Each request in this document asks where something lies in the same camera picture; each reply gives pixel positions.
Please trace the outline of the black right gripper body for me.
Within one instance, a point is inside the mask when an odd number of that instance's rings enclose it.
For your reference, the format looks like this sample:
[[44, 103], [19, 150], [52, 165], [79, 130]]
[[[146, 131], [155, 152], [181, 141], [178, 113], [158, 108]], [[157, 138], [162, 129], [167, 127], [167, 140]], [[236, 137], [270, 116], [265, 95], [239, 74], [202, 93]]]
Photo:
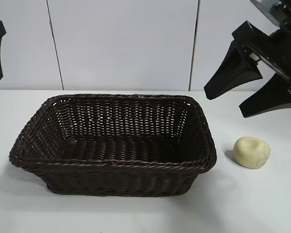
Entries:
[[270, 35], [245, 21], [232, 36], [245, 57], [258, 63], [262, 61], [288, 83], [291, 94], [291, 19], [284, 19], [279, 29]]

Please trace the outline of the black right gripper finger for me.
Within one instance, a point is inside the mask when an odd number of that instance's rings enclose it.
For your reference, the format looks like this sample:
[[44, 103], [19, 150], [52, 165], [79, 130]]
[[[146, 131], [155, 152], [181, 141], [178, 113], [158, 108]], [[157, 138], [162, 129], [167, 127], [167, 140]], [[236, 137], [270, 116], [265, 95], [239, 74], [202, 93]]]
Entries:
[[275, 74], [259, 91], [239, 105], [244, 118], [291, 108], [291, 82]]
[[212, 78], [204, 86], [206, 97], [213, 100], [242, 84], [262, 79], [258, 63], [245, 48], [231, 44]]

